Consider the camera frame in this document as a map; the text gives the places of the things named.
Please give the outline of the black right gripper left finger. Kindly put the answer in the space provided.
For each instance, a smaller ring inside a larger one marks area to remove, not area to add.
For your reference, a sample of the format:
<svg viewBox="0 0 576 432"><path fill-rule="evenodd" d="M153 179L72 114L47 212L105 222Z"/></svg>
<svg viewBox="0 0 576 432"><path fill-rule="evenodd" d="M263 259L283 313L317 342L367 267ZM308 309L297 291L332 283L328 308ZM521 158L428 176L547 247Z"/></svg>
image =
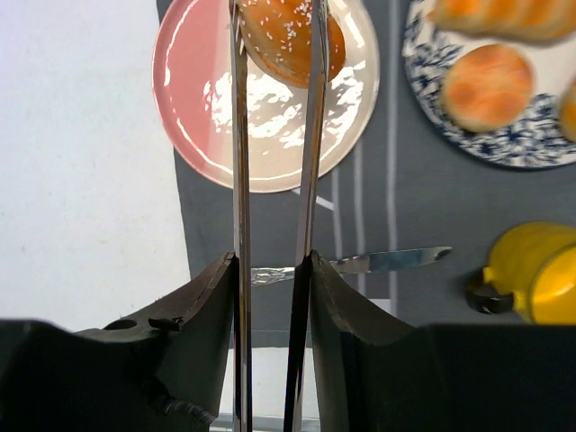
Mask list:
<svg viewBox="0 0 576 432"><path fill-rule="evenodd" d="M217 418L237 276L232 254L104 328L1 323L4 431L206 431Z"/></svg>

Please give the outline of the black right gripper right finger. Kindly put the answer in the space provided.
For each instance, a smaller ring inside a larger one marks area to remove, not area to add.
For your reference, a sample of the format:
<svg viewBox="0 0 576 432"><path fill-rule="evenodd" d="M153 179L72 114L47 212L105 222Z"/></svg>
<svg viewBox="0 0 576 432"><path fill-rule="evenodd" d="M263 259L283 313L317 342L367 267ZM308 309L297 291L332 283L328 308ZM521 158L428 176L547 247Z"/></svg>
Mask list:
<svg viewBox="0 0 576 432"><path fill-rule="evenodd" d="M415 328L350 287L323 256L311 265L322 430L574 430L574 328Z"/></svg>

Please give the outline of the metal tongs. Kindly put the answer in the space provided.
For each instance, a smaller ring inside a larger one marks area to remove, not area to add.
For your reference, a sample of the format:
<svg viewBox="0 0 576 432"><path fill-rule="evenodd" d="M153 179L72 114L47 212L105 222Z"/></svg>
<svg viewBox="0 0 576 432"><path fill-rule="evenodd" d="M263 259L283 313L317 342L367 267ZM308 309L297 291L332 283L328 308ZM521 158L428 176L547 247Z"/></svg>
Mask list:
<svg viewBox="0 0 576 432"><path fill-rule="evenodd" d="M295 276L285 385L283 430L302 428L304 358L311 292L311 250L319 177L320 147L326 87L329 76L329 8L315 1L311 12L311 61L301 171ZM249 216L249 158L247 108L247 51L240 30L240 9L229 2L232 87L234 255L238 288L234 301L233 428L250 431L252 410L251 252Z"/></svg>

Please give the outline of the round sesame bun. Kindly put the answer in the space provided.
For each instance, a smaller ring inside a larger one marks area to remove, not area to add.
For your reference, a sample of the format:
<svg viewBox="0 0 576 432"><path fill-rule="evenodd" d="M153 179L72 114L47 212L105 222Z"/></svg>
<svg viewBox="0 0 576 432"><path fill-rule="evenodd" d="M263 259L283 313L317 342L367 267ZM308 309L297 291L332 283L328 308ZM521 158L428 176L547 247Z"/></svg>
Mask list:
<svg viewBox="0 0 576 432"><path fill-rule="evenodd" d="M237 1L240 29L253 62L287 86L305 88L311 68L312 2Z"/></svg>

